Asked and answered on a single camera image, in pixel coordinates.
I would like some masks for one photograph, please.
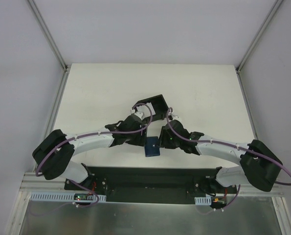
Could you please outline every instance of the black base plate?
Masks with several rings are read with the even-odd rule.
[[[194,204],[194,197],[205,197],[197,186],[214,177],[217,169],[88,167],[96,177],[95,192],[108,202]],[[65,190],[81,190],[65,183]],[[216,193],[224,188],[216,185]],[[228,193],[236,193],[229,187]]]

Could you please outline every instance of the wire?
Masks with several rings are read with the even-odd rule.
[[[224,199],[227,197],[227,194],[228,194],[228,190],[227,188],[224,189]]]
[[[199,189],[200,189],[203,193],[205,193],[205,194],[207,194],[207,195],[209,195],[209,196],[212,196],[212,197],[216,197],[216,193],[206,192],[206,190],[204,190],[203,187],[201,187],[201,186],[202,186],[202,184],[199,185]]]
[[[230,207],[230,205],[237,199],[240,193],[240,189],[241,189],[241,185],[239,185],[237,193],[235,194],[234,198],[224,207],[224,209],[227,209],[228,207]]]
[[[138,133],[138,132],[142,132],[143,130],[145,130],[146,128],[148,128],[148,126],[151,124],[151,122],[152,122],[152,120],[153,120],[153,113],[152,113],[152,110],[151,110],[151,108],[147,105],[147,104],[144,104],[144,103],[138,103],[138,104],[136,104],[136,105],[134,105],[133,107],[132,107],[132,109],[134,109],[135,107],[137,107],[137,106],[140,106],[140,105],[144,105],[144,106],[146,106],[148,109],[149,109],[149,111],[150,111],[150,121],[149,121],[149,123],[146,125],[146,126],[144,126],[144,127],[142,127],[141,129],[139,129],[139,130],[136,130],[136,131],[104,131],[104,132],[101,132],[101,133],[98,133],[98,132],[94,132],[94,133],[89,133],[89,134],[83,134],[83,135],[79,135],[77,138],[78,139],[81,139],[81,138],[85,138],[85,137],[89,137],[89,136],[95,136],[95,135],[103,135],[103,134],[135,134],[135,133]],[[42,173],[40,173],[39,174],[39,172],[40,172],[40,170],[41,170],[41,167],[44,165],[44,163],[47,161],[47,159],[58,149],[58,148],[60,148],[62,145],[64,145],[65,143],[67,143],[67,142],[69,142],[69,141],[73,141],[73,140],[75,140],[75,137],[72,137],[72,138],[70,138],[70,139],[68,139],[68,140],[65,140],[65,141],[63,141],[63,142],[61,142],[61,143],[59,143],[57,146],[55,146],[45,157],[44,157],[44,159],[40,162],[40,164],[38,165],[38,167],[37,167],[37,170],[36,170],[36,176],[37,177],[40,177],[40,176],[42,176],[43,174]],[[73,184],[75,184],[76,186],[78,186],[79,188],[82,188],[83,190],[86,190],[86,191],[88,191],[88,192],[90,192],[92,195],[94,195],[95,197],[96,197],[96,201],[95,202],[93,202],[93,203],[90,203],[89,205],[79,205],[79,204],[77,204],[77,206],[78,207],[80,207],[80,208],[85,208],[85,207],[91,207],[91,206],[94,206],[94,205],[96,205],[98,202],[99,202],[99,200],[100,200],[100,198],[99,198],[99,196],[94,192],[94,190],[90,190],[90,189],[88,189],[88,188],[85,188],[85,187],[83,187],[82,185],[80,185],[79,183],[77,183],[77,182],[75,182],[75,181],[73,181],[73,180],[69,180],[70,182],[72,182]],[[33,213],[32,211],[31,211],[31,205],[28,207],[28,211],[29,211],[29,213],[31,214],[31,215],[33,215],[33,216],[44,216],[44,215],[47,215],[47,214],[50,214],[50,213],[52,213],[52,212],[55,212],[55,211],[57,211],[58,209],[60,209],[61,207],[64,207],[64,206],[66,206],[66,205],[69,205],[69,204],[74,204],[74,203],[70,203],[70,202],[67,202],[67,203],[64,203],[64,204],[62,204],[62,205],[60,205],[59,207],[57,207],[57,208],[55,208],[55,209],[53,209],[53,210],[51,210],[51,211],[49,211],[49,212],[46,212],[46,213],[43,213],[43,214],[35,214],[35,213]]]
[[[238,197],[238,195],[239,195],[239,193],[240,193],[240,189],[241,189],[241,185],[239,185],[239,187],[238,187],[238,190],[237,190],[237,192],[236,192],[236,194],[235,194],[235,196],[234,196],[234,198],[223,208],[223,209],[227,209],[228,207],[230,207],[230,205],[233,203],[233,202],[235,202],[235,200],[237,199],[237,197]],[[213,210],[211,210],[211,211],[208,211],[208,212],[205,212],[205,213],[203,213],[203,212],[200,212],[199,210],[198,210],[198,208],[196,207],[196,210],[197,210],[197,212],[199,213],[199,214],[202,214],[202,215],[208,215],[208,214],[210,214],[210,213],[212,213],[212,212],[215,212],[215,211],[219,211],[219,210],[216,210],[216,209],[213,209]]]
[[[171,126],[170,124],[170,121],[168,119],[168,114],[169,113],[172,113],[173,112],[173,108],[170,107],[167,111],[167,115],[166,115],[166,120],[167,120],[167,124],[169,126],[169,128],[171,129],[171,131],[177,136],[179,137],[180,139],[184,140],[184,141],[188,141],[188,142],[197,142],[197,143],[217,143],[217,144],[221,144],[221,145],[226,145],[226,146],[230,146],[232,148],[236,148],[236,149],[240,149],[240,150],[243,150],[243,151],[246,151],[248,153],[251,153],[251,154],[254,154],[256,155],[257,157],[260,157],[260,158],[264,158],[270,162],[272,162],[273,164],[275,164],[276,166],[280,167],[282,170],[284,170],[290,177],[291,177],[291,172],[283,165],[281,165],[280,163],[278,163],[276,160],[264,155],[264,154],[261,154],[261,153],[257,153],[253,150],[250,150],[250,149],[247,149],[247,148],[243,148],[243,147],[237,147],[236,145],[234,144],[230,144],[230,143],[226,143],[226,142],[222,142],[222,141],[209,141],[209,140],[202,140],[202,141],[196,141],[196,140],[189,140],[185,137],[182,137],[181,135],[179,135],[174,129],[173,127]],[[291,186],[291,183],[283,183],[283,182],[279,182],[279,181],[276,181],[275,182],[276,184],[279,184],[279,185],[287,185],[287,186]]]
[[[136,130],[136,131],[104,131],[104,132],[93,132],[93,133],[88,133],[88,134],[83,134],[83,135],[79,135],[78,137],[77,137],[77,139],[81,139],[81,138],[85,138],[85,137],[89,137],[89,136],[96,136],[96,135],[104,135],[104,134],[135,134],[135,133],[138,133],[138,132],[141,132],[141,131],[143,131],[143,130],[145,130],[146,128],[148,128],[148,126],[151,124],[151,122],[152,122],[152,120],[153,120],[153,114],[152,114],[152,110],[151,110],[151,108],[147,105],[147,104],[144,104],[144,103],[138,103],[138,104],[136,104],[136,105],[134,105],[133,107],[132,107],[132,109],[134,109],[136,106],[140,106],[140,105],[144,105],[144,106],[146,106],[148,109],[149,109],[149,111],[150,111],[150,121],[149,121],[149,123],[146,125],[146,126],[144,126],[144,127],[142,127],[141,129],[139,129],[139,130]],[[70,138],[70,139],[67,139],[67,140],[64,140],[63,142],[60,142],[57,146],[55,146],[44,158],[43,158],[43,160],[40,162],[40,164],[38,165],[38,167],[37,167],[37,170],[36,170],[36,176],[37,177],[40,177],[40,176],[42,176],[43,174],[42,173],[40,173],[39,174],[39,172],[40,172],[40,170],[41,170],[41,167],[44,165],[44,163],[47,161],[47,159],[58,149],[58,148],[60,148],[62,145],[64,145],[65,143],[67,143],[67,142],[70,142],[70,141],[74,141],[75,140],[75,137],[72,137],[72,138]]]

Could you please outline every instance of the black bracket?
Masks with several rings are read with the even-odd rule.
[[[33,151],[32,156],[39,165],[46,155],[58,144],[66,140],[66,135],[60,130],[52,131],[45,140]],[[61,146],[47,159],[41,167],[45,179],[59,177],[65,170],[74,153],[74,146],[69,142]]]
[[[253,140],[252,143],[249,144],[249,149],[264,154],[282,164],[273,152],[271,152],[270,149],[259,140]],[[274,163],[263,158],[257,158],[251,153],[241,155],[240,164],[247,180],[254,187],[264,192],[271,191],[272,186],[281,171],[281,168]]]

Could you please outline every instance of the black joint housing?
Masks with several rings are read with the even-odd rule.
[[[58,144],[66,140],[66,135],[60,130],[52,131],[44,141],[33,151],[32,156],[39,165],[46,155]],[[69,142],[56,150],[41,167],[41,172],[47,180],[59,177],[65,170],[74,153],[74,146]]]
[[[143,100],[139,100],[136,104],[139,103],[151,103],[155,114],[153,115],[153,120],[152,121],[157,121],[157,120],[164,120],[166,118],[166,114],[168,111],[168,105],[163,97],[162,94],[147,98],[147,99],[143,99]],[[150,121],[150,117],[146,117],[143,119],[143,123],[149,123]]]
[[[249,144],[249,149],[264,154],[282,164],[270,149],[259,140],[253,140],[252,143]],[[254,187],[264,192],[270,192],[281,168],[266,159],[255,159],[256,157],[257,156],[251,153],[241,155],[241,167],[248,181]]]
[[[142,120],[134,114],[129,115],[124,121],[122,121],[118,126],[116,124],[106,125],[105,128],[110,131],[136,131],[143,128],[144,125]],[[114,141],[112,142],[110,147],[121,145],[123,143],[137,145],[137,146],[145,146],[146,142],[146,133],[147,129],[142,132],[137,132],[135,134],[116,134],[114,133],[112,136]]]
[[[201,136],[204,135],[200,132],[189,133],[177,120],[170,121],[170,125],[175,130],[175,132],[177,132],[179,135],[186,139],[197,141]],[[179,147],[186,153],[199,155],[198,151],[196,150],[196,145],[198,144],[197,142],[185,141],[179,138],[175,135],[175,133],[170,129],[168,125],[165,125],[161,128],[159,141],[161,148],[176,149]]]

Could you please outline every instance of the metal frame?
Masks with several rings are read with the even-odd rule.
[[[26,172],[24,174],[20,191],[28,192],[83,192],[81,190],[65,190],[64,178],[56,178],[54,180],[46,180],[43,177],[36,177],[34,172]],[[284,197],[282,187],[275,185],[271,192],[263,192],[250,185],[241,186],[240,196],[242,197]]]
[[[240,73],[244,65],[246,64],[249,56],[252,54],[253,50],[256,48],[257,44],[259,43],[260,39],[262,38],[262,35],[265,33],[267,27],[269,26],[270,22],[278,12],[279,8],[281,7],[282,3],[285,0],[276,0],[273,4],[272,8],[268,12],[266,18],[264,19],[264,22],[262,23],[261,27],[255,34],[251,44],[249,45],[248,49],[246,50],[245,55],[243,56],[239,66],[237,67],[237,73]]]
[[[58,62],[61,64],[62,68],[64,70],[67,69],[67,65],[62,57],[62,54],[60,53],[50,31],[48,30],[48,27],[40,13],[40,10],[38,9],[36,3],[34,0],[26,0],[29,7],[30,7],[30,10],[32,12],[32,14],[34,15],[36,21],[38,22],[39,26],[40,26],[40,29],[42,31],[42,33],[44,34],[47,42],[48,42],[48,45],[50,46],[50,48],[52,49],[52,51],[54,52]]]
[[[41,31],[43,32],[46,40],[48,41],[49,46],[53,50],[58,62],[60,63],[61,67],[64,70],[64,75],[62,77],[59,89],[56,93],[56,97],[54,100],[54,103],[52,105],[52,110],[51,110],[51,115],[49,117],[48,123],[45,128],[45,132],[43,134],[43,137],[46,137],[53,129],[55,119],[59,110],[59,106],[63,97],[65,85],[67,83],[67,78],[69,74],[69,69],[70,67],[67,66],[65,63],[65,60],[63,59],[36,3],[34,0],[26,0],[28,3],[31,12],[36,18],[37,23],[39,24]],[[274,5],[272,6],[271,10],[269,11],[268,15],[266,16],[264,22],[262,23],[261,27],[259,28],[258,32],[256,33],[254,39],[252,40],[251,44],[249,45],[244,57],[242,58],[240,65],[237,67],[237,75],[241,87],[241,91],[245,100],[246,104],[246,109],[249,115],[249,119],[251,122],[252,130],[254,133],[254,136],[257,137],[257,133],[255,130],[255,125],[253,122],[250,106],[247,100],[247,95],[244,90],[242,80],[240,78],[240,71],[246,64],[248,58],[250,57],[251,53],[259,43],[262,35],[266,31],[267,27],[269,26],[270,22],[272,21],[273,17],[275,14],[278,12],[280,6],[284,0],[276,0]],[[24,175],[20,191],[17,196],[17,200],[15,202],[13,211],[11,213],[11,218],[7,226],[7,234],[11,235],[18,235],[20,233],[20,229],[23,223],[24,215],[26,212],[26,208],[28,205],[28,201],[31,196],[31,191],[34,192],[40,192],[40,191],[46,191],[46,192],[60,192],[60,193],[65,193],[66,191],[64,190],[64,185],[65,185],[65,179],[63,178],[57,178],[52,181],[46,181],[44,178],[38,178],[35,176],[35,173],[33,172],[27,172]],[[252,186],[242,186],[241,191],[240,191],[240,196],[259,196],[259,197],[272,197],[273,204],[275,207],[276,215],[280,224],[281,231],[284,235],[291,235],[291,217],[290,213],[287,208],[286,200],[284,198],[284,194],[282,191],[282,188],[280,186],[274,186],[272,191],[269,193],[262,192],[257,190],[256,188]]]
[[[272,202],[282,234],[291,235],[291,216],[286,199],[284,197],[273,197]]]

